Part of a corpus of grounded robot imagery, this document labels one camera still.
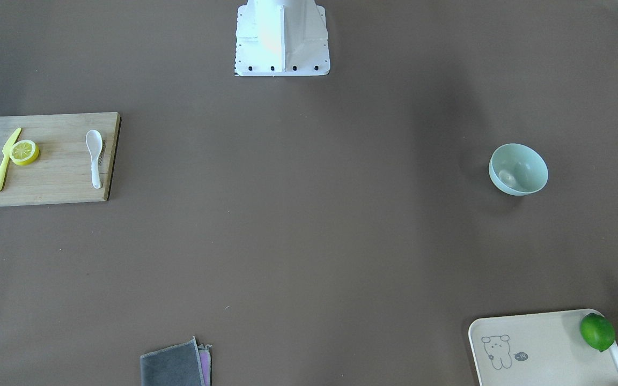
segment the green lime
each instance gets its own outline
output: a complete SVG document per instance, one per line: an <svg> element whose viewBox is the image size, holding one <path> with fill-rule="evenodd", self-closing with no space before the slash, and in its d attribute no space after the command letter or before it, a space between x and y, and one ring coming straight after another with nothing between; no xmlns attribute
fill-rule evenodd
<svg viewBox="0 0 618 386"><path fill-rule="evenodd" d="M614 342L614 327L605 317L589 313L581 320L581 336L590 347L603 352Z"/></svg>

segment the ceramic spoon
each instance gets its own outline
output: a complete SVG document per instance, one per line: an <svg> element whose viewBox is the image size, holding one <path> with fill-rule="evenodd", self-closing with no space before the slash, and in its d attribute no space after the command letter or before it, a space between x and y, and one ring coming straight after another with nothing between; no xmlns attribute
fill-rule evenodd
<svg viewBox="0 0 618 386"><path fill-rule="evenodd" d="M90 151L90 160L92 168L92 185L95 189L101 188L99 179L99 154L101 153L101 134L96 130L89 130L85 135L85 143Z"/></svg>

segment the gray cloth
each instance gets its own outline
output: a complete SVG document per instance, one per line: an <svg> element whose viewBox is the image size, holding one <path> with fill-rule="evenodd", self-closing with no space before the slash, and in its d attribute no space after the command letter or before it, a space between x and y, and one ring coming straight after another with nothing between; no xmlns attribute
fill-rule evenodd
<svg viewBox="0 0 618 386"><path fill-rule="evenodd" d="M196 339L144 354L140 374L142 386L204 386Z"/></svg>

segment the brown table surface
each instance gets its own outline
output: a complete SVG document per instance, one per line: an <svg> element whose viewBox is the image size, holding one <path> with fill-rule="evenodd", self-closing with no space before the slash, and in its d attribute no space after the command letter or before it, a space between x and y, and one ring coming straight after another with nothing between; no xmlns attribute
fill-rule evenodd
<svg viewBox="0 0 618 386"><path fill-rule="evenodd" d="M0 385L477 384L479 317L618 342L618 0L324 0L333 68L236 78L241 0L0 0L0 115L120 112L104 203L0 208ZM500 144L550 170L488 178Z"/></svg>

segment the spoon handle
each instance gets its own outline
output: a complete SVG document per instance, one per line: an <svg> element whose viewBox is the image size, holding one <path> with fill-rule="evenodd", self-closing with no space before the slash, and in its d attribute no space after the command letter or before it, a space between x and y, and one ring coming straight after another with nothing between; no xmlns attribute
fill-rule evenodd
<svg viewBox="0 0 618 386"><path fill-rule="evenodd" d="M101 188L101 181L99 179L99 165L96 159L92 160L92 185L95 189Z"/></svg>

